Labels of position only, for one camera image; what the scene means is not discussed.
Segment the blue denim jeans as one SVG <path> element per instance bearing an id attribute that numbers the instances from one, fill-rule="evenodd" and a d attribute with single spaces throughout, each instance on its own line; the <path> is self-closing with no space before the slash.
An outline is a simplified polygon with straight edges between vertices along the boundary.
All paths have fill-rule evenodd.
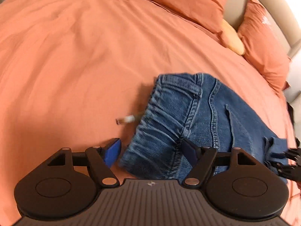
<path id="1" fill-rule="evenodd" d="M 183 139 L 219 152 L 240 147 L 259 162 L 287 149 L 233 90 L 211 75 L 158 76 L 146 111 L 120 166 L 140 179 L 183 181 L 192 167 L 181 152 Z"/>

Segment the orange bed sheet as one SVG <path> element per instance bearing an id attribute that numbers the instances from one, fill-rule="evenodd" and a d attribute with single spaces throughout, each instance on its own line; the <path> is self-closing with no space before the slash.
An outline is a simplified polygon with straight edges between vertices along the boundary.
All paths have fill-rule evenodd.
<path id="1" fill-rule="evenodd" d="M 76 8 L 75 0 L 1 4 L 1 225 L 20 217 L 17 182 L 60 148 L 83 151 L 114 137 L 127 145 L 135 125 L 115 119 L 142 111 L 160 74 L 220 79 L 295 145 L 284 96 L 241 56 L 217 46 L 153 52 L 84 42 L 72 31 Z"/>

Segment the small yellow cushion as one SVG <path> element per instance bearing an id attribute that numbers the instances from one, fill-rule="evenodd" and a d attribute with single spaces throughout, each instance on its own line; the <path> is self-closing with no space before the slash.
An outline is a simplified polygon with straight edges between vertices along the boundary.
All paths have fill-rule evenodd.
<path id="1" fill-rule="evenodd" d="M 245 47 L 236 30 L 224 19 L 222 20 L 221 28 L 225 47 L 243 56 L 245 54 Z"/>

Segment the right orange pillow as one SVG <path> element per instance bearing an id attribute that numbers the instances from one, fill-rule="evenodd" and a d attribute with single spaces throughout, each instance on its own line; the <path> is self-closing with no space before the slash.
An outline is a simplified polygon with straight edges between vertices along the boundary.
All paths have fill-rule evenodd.
<path id="1" fill-rule="evenodd" d="M 277 38 L 266 9 L 257 0 L 248 0 L 238 36 L 244 44 L 244 58 L 276 94 L 286 85 L 291 59 Z"/>

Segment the beige padded headboard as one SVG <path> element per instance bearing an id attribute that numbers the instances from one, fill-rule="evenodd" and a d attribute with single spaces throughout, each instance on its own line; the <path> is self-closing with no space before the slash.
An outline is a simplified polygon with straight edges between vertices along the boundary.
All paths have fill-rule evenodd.
<path id="1" fill-rule="evenodd" d="M 290 58 L 296 57 L 300 51 L 300 27 L 297 16 L 289 8 L 285 0 L 258 0 L 267 11 L 267 18 L 279 41 Z M 223 18 L 238 29 L 243 21 L 247 0 L 228 0 Z"/>

